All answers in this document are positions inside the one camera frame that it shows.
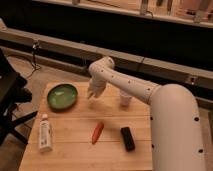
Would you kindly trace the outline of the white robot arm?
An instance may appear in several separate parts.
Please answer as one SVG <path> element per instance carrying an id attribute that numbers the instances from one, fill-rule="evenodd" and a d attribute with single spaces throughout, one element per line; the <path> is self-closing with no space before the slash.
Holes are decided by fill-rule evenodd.
<path id="1" fill-rule="evenodd" d="M 181 85 L 159 85 L 114 67 L 108 56 L 90 64 L 88 95 L 100 97 L 110 83 L 150 106 L 153 171 L 207 171 L 194 95 Z"/>

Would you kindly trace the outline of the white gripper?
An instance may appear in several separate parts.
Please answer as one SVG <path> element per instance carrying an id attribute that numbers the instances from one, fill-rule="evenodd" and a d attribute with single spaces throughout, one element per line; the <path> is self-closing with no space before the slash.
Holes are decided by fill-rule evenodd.
<path id="1" fill-rule="evenodd" d="M 90 99 L 91 97 L 100 97 L 101 94 L 104 92 L 105 88 L 105 82 L 91 79 L 89 81 L 89 87 L 87 89 L 87 98 Z"/>

